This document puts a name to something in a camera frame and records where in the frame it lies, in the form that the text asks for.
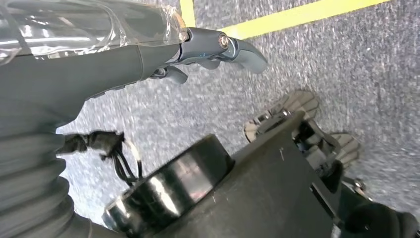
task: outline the bolt head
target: bolt head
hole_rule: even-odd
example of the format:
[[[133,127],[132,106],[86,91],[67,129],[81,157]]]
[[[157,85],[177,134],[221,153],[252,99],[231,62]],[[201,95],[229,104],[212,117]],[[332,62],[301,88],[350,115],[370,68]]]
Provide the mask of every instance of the bolt head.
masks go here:
[[[222,48],[227,49],[229,47],[229,37],[222,33],[219,35],[219,44]]]
[[[366,191],[366,184],[360,178],[355,179],[356,187],[360,188],[362,191]]]

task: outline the gray carpet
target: gray carpet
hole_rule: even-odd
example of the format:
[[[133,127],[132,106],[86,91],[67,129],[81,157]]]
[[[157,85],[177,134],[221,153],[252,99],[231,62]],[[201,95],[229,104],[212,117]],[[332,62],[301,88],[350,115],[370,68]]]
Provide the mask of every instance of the gray carpet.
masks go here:
[[[277,2],[196,1],[197,25],[215,29],[310,1]],[[321,100],[318,124],[364,145],[349,175],[364,179],[376,201],[420,219],[419,12],[418,0],[392,0],[255,37],[249,41],[269,61],[262,75],[225,64],[183,67],[186,84],[147,80],[108,92],[58,131],[124,131],[142,150],[148,174],[209,133],[230,153],[239,150],[246,120],[287,92],[310,90]],[[101,223],[104,206],[126,185],[94,152],[65,158],[76,211]]]

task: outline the wire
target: wire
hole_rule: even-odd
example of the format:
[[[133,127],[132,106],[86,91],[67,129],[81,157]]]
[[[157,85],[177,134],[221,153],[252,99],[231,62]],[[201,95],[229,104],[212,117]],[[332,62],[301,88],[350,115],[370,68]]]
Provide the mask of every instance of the wire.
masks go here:
[[[131,170],[127,159],[122,151],[122,144],[126,144],[136,159],[137,177]],[[118,134],[115,131],[93,131],[90,134],[69,134],[65,135],[64,146],[57,151],[57,154],[69,154],[74,152],[85,152],[88,148],[102,150],[100,154],[102,161],[111,159],[114,163],[116,175],[128,186],[143,179],[142,161],[139,150],[133,142],[126,140],[124,133]]]

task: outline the yellow floor marking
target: yellow floor marking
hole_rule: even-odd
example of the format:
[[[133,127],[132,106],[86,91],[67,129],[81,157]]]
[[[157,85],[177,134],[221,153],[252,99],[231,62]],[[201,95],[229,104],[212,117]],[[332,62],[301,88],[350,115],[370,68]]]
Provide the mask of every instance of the yellow floor marking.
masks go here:
[[[196,27],[193,0],[180,0],[182,19],[188,27]]]
[[[263,16],[219,31],[238,39],[259,36],[292,26],[340,15],[389,0],[319,0],[289,10]]]

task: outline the plastic film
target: plastic film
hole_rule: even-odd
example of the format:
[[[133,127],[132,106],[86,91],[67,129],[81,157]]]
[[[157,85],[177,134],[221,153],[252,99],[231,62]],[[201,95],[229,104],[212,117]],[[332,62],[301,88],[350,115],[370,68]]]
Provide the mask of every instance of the plastic film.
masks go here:
[[[0,1],[0,65],[16,55],[46,60],[127,45],[163,46],[186,40],[176,9],[136,0]]]

